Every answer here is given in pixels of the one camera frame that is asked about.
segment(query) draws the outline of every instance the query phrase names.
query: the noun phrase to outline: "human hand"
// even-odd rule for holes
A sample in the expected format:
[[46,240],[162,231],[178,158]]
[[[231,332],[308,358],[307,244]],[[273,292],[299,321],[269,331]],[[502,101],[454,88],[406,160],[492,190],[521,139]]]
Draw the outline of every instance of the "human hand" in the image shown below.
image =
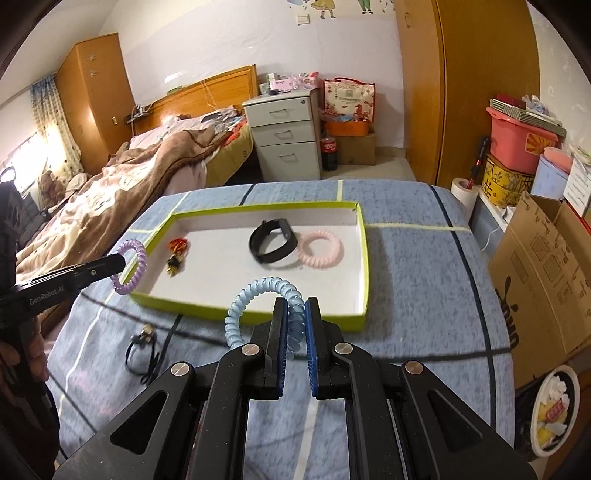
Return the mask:
[[[9,367],[18,365],[21,358],[18,352],[7,343],[0,342],[0,353],[2,359]],[[47,369],[47,356],[43,349],[43,337],[41,336],[41,322],[35,320],[35,335],[29,343],[29,366],[33,377],[39,381],[46,382],[49,380],[49,370]],[[15,404],[15,398],[8,388],[8,384],[4,378],[2,370],[0,370],[0,393],[3,394],[11,404]]]

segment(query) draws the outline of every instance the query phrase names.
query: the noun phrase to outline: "white ceiling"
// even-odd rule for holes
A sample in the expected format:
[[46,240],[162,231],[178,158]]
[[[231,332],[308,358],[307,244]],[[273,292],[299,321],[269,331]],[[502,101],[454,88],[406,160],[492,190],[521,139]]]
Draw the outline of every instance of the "white ceiling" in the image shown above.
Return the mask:
[[41,20],[0,80],[0,105],[54,73],[79,41],[99,35],[118,0],[61,0]]

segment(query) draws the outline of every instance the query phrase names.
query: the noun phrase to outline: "light switch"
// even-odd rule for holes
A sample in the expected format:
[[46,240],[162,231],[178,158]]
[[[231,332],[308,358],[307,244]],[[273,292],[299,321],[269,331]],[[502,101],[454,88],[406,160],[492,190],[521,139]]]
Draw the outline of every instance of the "light switch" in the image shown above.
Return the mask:
[[296,17],[298,25],[306,25],[310,23],[310,16],[309,15],[298,15]]

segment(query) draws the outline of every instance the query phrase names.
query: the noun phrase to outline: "white drawer cabinet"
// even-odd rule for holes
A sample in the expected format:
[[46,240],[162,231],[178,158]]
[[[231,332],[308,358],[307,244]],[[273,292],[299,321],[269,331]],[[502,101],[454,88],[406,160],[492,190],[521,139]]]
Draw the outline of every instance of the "white drawer cabinet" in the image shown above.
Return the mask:
[[269,145],[256,149],[265,181],[320,180],[315,142]]
[[317,90],[260,96],[243,105],[265,181],[320,180]]
[[316,140],[313,122],[290,122],[252,128],[252,137],[257,147],[286,143],[313,142]]

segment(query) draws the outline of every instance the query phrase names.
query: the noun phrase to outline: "floor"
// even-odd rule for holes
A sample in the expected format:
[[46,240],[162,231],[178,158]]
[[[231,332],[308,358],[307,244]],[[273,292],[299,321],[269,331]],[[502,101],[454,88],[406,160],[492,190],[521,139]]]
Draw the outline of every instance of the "floor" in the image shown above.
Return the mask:
[[406,158],[378,157],[374,166],[339,165],[335,171],[322,172],[323,180],[408,180],[416,181]]

